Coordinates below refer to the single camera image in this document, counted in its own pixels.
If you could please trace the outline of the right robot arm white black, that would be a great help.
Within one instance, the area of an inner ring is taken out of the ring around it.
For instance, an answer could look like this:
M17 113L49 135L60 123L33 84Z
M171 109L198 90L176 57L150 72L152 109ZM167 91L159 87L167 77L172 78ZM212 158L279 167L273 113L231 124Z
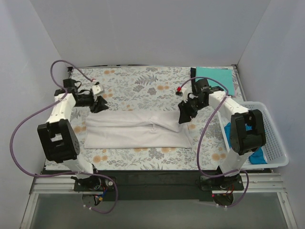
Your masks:
M194 77L191 93L181 85L176 90L183 100L178 104L179 123L190 122L198 111L211 106L214 114L220 112L230 121L231 147L226 159L217 167L213 175L202 170L203 183L212 187L229 187L238 180L241 168L249 156L266 144L262 113L249 110L229 96L229 90L221 83L210 86L208 77Z

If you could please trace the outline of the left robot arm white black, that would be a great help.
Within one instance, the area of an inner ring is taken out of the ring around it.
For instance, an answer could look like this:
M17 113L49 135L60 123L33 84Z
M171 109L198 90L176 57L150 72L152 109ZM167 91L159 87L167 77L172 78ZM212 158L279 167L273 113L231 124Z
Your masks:
M102 97L102 85L96 80L92 82L91 89L79 90L76 80L63 80L63 88L54 93L56 105L50 117L46 123L38 126L37 131L46 158L75 172L75 181L95 191L102 185L101 179L96 176L98 170L80 154L80 144L70 124L74 107L88 107L91 113L108 109L107 102Z

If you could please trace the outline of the white t shirt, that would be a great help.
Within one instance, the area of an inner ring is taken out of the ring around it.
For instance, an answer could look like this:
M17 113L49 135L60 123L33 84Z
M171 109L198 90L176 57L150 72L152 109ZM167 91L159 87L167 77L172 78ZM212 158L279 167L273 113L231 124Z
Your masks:
M178 111L102 111L86 118L87 149L191 148Z

